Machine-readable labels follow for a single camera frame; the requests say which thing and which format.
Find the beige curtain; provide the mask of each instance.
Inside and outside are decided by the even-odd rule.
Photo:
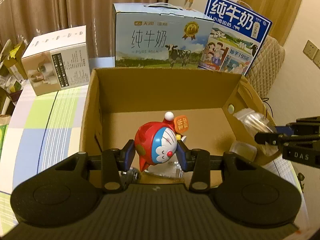
[[[301,0],[240,0],[272,21],[269,35],[284,45],[297,16]]]
[[[0,0],[0,44],[30,42],[34,36],[87,25],[89,57],[112,55],[114,2],[167,0]]]

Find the open cardboard box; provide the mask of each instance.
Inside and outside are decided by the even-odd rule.
[[[201,148],[211,155],[223,155],[235,141],[258,148],[254,160],[264,165],[279,154],[267,157],[233,114],[251,108],[262,114],[263,102],[240,74],[197,69],[101,68],[91,74],[82,120],[80,150],[99,155],[108,148],[122,148],[134,139],[138,128],[146,122],[162,121],[166,111],[175,116],[185,114],[189,122],[186,145]],[[139,156],[132,166],[139,168]],[[143,173],[141,183],[174,183]],[[191,172],[185,174],[188,186]],[[101,186],[99,172],[92,172],[90,181]],[[211,171],[211,186],[222,182],[220,171]]]

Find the white product box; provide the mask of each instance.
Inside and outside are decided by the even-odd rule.
[[[86,26],[34,37],[21,61],[36,95],[89,84]]]

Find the quilted chair cushion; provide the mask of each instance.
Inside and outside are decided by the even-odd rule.
[[[278,41],[267,36],[246,78],[261,98],[268,94],[282,66],[285,50]]]

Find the black and white cow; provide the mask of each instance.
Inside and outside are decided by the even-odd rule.
[[[181,55],[182,66],[186,66],[189,62],[191,50],[183,50]]]
[[[182,61],[182,66],[187,65],[191,54],[190,50],[176,49],[178,46],[173,44],[165,45],[165,47],[169,52],[170,67],[173,67],[179,59]]]
[[[252,45],[252,46],[250,47],[250,49],[252,49],[251,54],[252,54],[252,56],[254,56],[254,55],[256,55],[258,46],[254,44],[254,45]]]

